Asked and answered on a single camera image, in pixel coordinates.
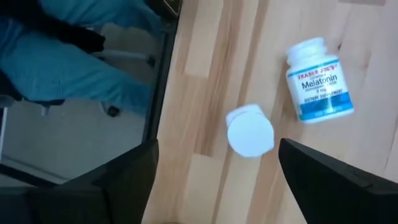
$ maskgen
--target white bottle cap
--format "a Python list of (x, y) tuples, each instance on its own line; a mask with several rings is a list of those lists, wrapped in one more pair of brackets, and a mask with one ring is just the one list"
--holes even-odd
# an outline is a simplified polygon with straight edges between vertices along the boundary
[(228, 142), (243, 157), (259, 157), (274, 148), (274, 129), (258, 105), (246, 105), (226, 116)]

